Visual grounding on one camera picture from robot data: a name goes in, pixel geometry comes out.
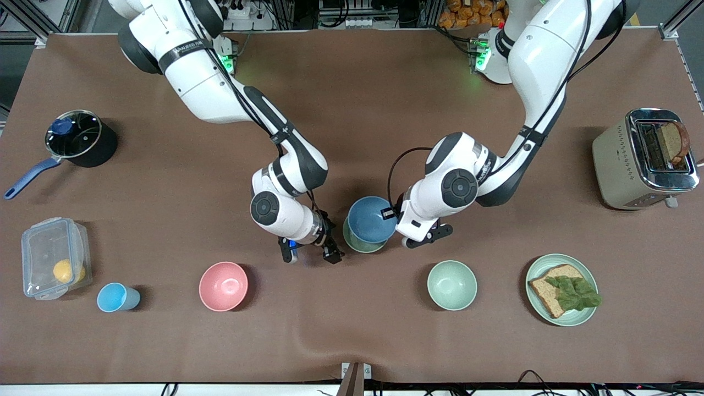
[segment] pot handle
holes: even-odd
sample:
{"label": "pot handle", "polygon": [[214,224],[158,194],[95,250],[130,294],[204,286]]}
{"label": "pot handle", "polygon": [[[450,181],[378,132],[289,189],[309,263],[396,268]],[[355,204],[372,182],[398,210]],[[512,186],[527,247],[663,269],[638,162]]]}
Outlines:
{"label": "pot handle", "polygon": [[30,184],[30,182],[34,180],[34,178],[36,178],[41,172],[59,166],[62,160],[63,159],[61,157],[51,156],[38,163],[37,165],[34,165],[30,170],[25,173],[24,176],[17,180],[17,182],[12,187],[10,187],[9,190],[5,192],[3,198],[12,199],[14,197],[17,197],[17,194],[19,194],[20,191],[27,187],[27,185]]}

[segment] toaster control panel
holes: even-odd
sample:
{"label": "toaster control panel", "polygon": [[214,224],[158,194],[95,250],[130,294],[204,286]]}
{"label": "toaster control panel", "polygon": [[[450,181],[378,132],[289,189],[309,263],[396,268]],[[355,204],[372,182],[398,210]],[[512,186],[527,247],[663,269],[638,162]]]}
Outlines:
{"label": "toaster control panel", "polygon": [[645,194],[642,197],[636,198],[633,201],[625,204],[625,207],[629,208],[644,208],[646,206],[657,204],[660,201],[665,200],[667,197],[674,197],[675,194],[661,194],[661,193],[651,193]]}

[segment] blue lid knob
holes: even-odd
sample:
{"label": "blue lid knob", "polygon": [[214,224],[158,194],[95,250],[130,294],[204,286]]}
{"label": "blue lid knob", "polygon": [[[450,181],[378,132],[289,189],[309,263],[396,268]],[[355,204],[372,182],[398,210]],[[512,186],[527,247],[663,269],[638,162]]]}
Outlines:
{"label": "blue lid knob", "polygon": [[73,122],[69,118],[62,118],[51,123],[51,131],[55,135],[66,135],[73,128]]}

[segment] brown table surface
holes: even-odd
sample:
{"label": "brown table surface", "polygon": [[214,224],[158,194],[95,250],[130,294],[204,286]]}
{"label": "brown table surface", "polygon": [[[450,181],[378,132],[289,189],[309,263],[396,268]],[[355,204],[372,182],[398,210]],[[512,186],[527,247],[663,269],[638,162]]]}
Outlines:
{"label": "brown table surface", "polygon": [[[503,153],[524,120],[515,90],[472,75],[436,32],[253,35],[238,79],[327,157],[316,197],[338,224],[358,198],[385,195],[403,150],[464,130]],[[591,158],[604,129],[653,106],[678,113],[704,152],[677,47],[655,30],[626,30],[567,96],[507,204],[447,218],[455,234],[422,249],[395,235],[377,254],[346,249],[335,266],[313,247],[288,265],[249,217],[250,177],[275,157],[264,132],[199,121],[164,77],[125,60],[116,36],[51,36],[0,140],[0,184],[47,157],[44,131],[70,109],[104,118],[120,147],[103,166],[63,164],[0,202],[0,381],[322,380],[343,361],[370,363],[383,381],[515,381],[525,369],[548,381],[702,380],[704,190],[677,210],[609,210]],[[394,196],[422,177],[426,155],[403,160]],[[54,216],[88,228],[95,279],[38,302],[22,294],[20,236]],[[527,303],[527,265],[552,252],[582,260],[598,281],[603,306],[581,326],[552,326]],[[477,276],[468,309],[441,311],[427,295],[427,274],[444,259]],[[241,308],[217,314],[197,288],[224,260],[245,266],[251,290]],[[101,313],[95,299],[109,282],[137,286],[139,309]]]}

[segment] black pot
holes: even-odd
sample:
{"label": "black pot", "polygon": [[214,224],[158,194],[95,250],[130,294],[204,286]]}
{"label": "black pot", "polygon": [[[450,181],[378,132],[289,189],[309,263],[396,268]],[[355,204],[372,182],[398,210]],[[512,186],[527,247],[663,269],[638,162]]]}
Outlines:
{"label": "black pot", "polygon": [[51,124],[44,144],[51,157],[25,173],[5,192],[5,199],[16,197],[41,172],[58,166],[64,159],[84,168],[105,163],[118,148],[118,136],[90,111],[74,110],[62,114]]}

